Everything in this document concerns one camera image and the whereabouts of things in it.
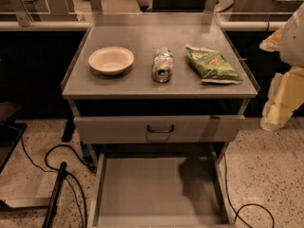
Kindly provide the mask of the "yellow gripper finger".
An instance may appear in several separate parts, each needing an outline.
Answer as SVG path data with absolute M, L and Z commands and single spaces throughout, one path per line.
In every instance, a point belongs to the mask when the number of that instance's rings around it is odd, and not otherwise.
M 276 73 L 271 81 L 268 101 L 262 111 L 261 128 L 267 131 L 282 128 L 302 105 L 304 105 L 304 68 L 292 66 L 284 74 Z
M 259 44 L 259 48 L 269 52 L 280 51 L 283 30 L 284 27 L 277 29 Z

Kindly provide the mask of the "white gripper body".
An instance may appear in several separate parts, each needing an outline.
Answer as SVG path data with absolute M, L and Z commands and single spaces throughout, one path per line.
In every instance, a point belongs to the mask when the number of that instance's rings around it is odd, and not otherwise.
M 280 58 L 292 67 L 304 67 L 304 4 L 284 26 L 281 35 Z

